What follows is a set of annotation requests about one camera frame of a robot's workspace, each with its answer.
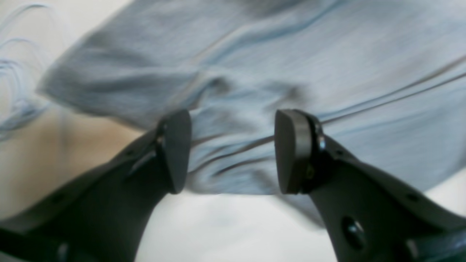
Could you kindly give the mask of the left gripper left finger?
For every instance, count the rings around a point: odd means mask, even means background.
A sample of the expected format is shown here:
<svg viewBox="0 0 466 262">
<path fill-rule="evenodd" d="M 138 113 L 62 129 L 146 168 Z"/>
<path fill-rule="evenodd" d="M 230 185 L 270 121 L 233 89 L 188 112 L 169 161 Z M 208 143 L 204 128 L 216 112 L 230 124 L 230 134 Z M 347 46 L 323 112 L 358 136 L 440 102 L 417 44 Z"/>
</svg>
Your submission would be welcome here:
<svg viewBox="0 0 466 262">
<path fill-rule="evenodd" d="M 182 191 L 186 109 L 160 119 L 110 161 L 1 220 L 1 252 L 28 262 L 133 262 L 153 209 Z"/>
</svg>

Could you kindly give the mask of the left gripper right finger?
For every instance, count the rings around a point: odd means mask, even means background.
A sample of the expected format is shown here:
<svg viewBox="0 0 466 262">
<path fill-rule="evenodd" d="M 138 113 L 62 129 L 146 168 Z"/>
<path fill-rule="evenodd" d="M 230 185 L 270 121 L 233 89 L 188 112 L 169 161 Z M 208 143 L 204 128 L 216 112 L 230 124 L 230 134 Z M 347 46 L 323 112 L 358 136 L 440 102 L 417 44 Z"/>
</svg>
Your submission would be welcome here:
<svg viewBox="0 0 466 262">
<path fill-rule="evenodd" d="M 339 262 L 464 262 L 465 218 L 327 136 L 300 110 L 275 113 L 283 194 L 308 195 Z"/>
</svg>

